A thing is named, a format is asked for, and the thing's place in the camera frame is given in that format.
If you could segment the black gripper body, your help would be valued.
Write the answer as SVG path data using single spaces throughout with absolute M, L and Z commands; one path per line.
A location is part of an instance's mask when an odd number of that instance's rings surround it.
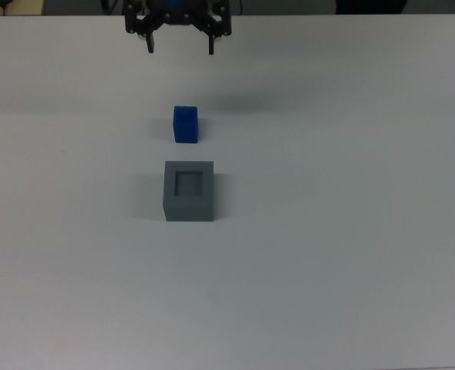
M 216 1 L 146 0 L 146 23 L 150 25 L 208 25 Z

